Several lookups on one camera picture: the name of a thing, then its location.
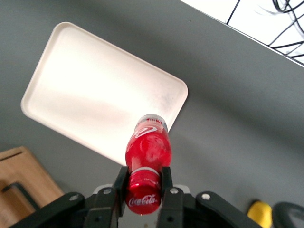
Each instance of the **plastic tray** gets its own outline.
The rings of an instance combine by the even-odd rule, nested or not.
[[[21,101],[29,118],[125,165],[137,121],[171,128],[188,95],[180,79],[71,24],[58,24]]]

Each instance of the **bottle label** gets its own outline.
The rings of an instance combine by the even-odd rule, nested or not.
[[[135,198],[131,198],[129,200],[129,207],[133,207],[133,206],[142,206],[142,205],[148,205],[148,204],[153,204],[157,202],[157,199],[155,198],[155,194],[153,195],[146,195],[144,197],[142,197],[141,199],[135,199]]]
[[[144,127],[144,128],[142,128],[142,129],[140,129],[140,130],[138,130],[134,133],[135,139],[137,139],[137,138],[139,138],[139,137],[141,137],[141,136],[143,136],[147,133],[155,132],[155,131],[157,131],[156,127]]]

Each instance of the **black wire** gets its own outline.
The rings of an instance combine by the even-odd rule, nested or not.
[[[277,0],[272,0],[272,2],[273,2],[273,4],[274,4],[276,10],[279,11],[280,13],[289,13],[289,12],[295,10],[296,8],[300,7],[302,4],[304,4],[304,1],[302,1],[301,3],[299,3],[298,5],[296,5],[295,7],[293,7],[293,8],[290,7],[289,10],[286,10],[286,5],[285,5],[285,8],[284,8],[284,9],[281,9]]]
[[[304,54],[300,54],[300,55],[297,55],[297,56],[290,56],[290,58],[298,58],[298,57],[302,57],[304,56]]]
[[[292,9],[291,5],[289,4],[289,1],[286,1],[286,6],[289,6]],[[294,20],[295,20],[296,24],[298,25],[299,29],[302,31],[302,34],[304,35],[304,30],[302,29],[302,27],[301,27],[301,25],[300,25],[300,23],[298,21],[298,18],[296,17],[295,11],[292,9],[291,12],[292,12],[292,14],[294,16]]]
[[[302,45],[303,45],[303,43],[300,44],[299,46],[295,47],[294,49],[292,49],[290,52],[287,52],[286,55],[288,56],[290,53],[294,52],[295,50],[297,50]]]
[[[303,44],[303,43],[304,43],[304,40],[296,42],[296,43],[292,43],[292,44],[286,44],[286,45],[277,46],[277,47],[271,47],[271,48],[273,48],[273,49],[286,48],[286,47],[290,47],[290,46],[297,45],[297,44]]]
[[[241,1],[241,0],[238,0],[238,1],[237,1],[237,3],[236,3],[236,5],[235,5],[234,9],[232,10],[232,13],[230,14],[230,17],[229,17],[229,19],[228,19],[226,25],[230,22],[230,19],[232,18],[232,15],[234,14],[234,11],[236,11],[236,9],[237,9],[238,4],[239,4],[240,1]]]
[[[287,28],[285,28],[270,44],[268,44],[268,46],[272,45],[284,32],[286,32],[290,27],[292,27],[294,24],[296,23],[296,21],[293,21]]]

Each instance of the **red plastic bottle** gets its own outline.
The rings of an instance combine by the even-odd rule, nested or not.
[[[131,211],[144,215],[157,210],[162,200],[160,173],[171,156],[165,121],[155,114],[143,116],[125,154],[131,172],[125,201]]]

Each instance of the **gray table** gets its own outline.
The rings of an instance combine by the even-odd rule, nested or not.
[[[54,26],[70,21],[179,77],[189,96],[171,131],[174,183],[246,211],[304,205],[304,69],[178,0],[0,3],[0,151],[25,145],[65,191],[88,197],[120,165],[28,119],[20,101]],[[154,227],[125,212],[121,227]]]

